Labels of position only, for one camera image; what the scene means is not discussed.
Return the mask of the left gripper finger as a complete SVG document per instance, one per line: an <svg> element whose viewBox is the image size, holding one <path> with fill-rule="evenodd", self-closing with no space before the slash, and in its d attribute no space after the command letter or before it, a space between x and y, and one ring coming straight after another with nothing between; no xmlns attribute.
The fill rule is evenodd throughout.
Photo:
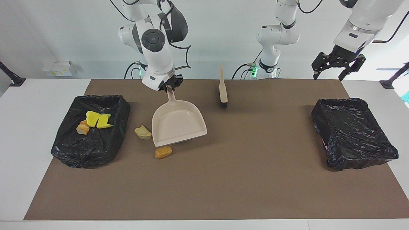
<svg viewBox="0 0 409 230"><path fill-rule="evenodd" d="M366 57L363 54L359 54L351 63L352 65L349 65L346 61L344 64L344 70L339 74L338 78L340 81L344 80L346 76L348 76L351 73L356 73L360 70L362 65L364 64L366 60Z"/></svg>
<svg viewBox="0 0 409 230"><path fill-rule="evenodd" d="M313 69L313 79L317 80L320 74L332 68L332 62L335 60L335 57L331 54L325 54L324 52L320 52L315 60L312 62L312 69Z"/></svg>

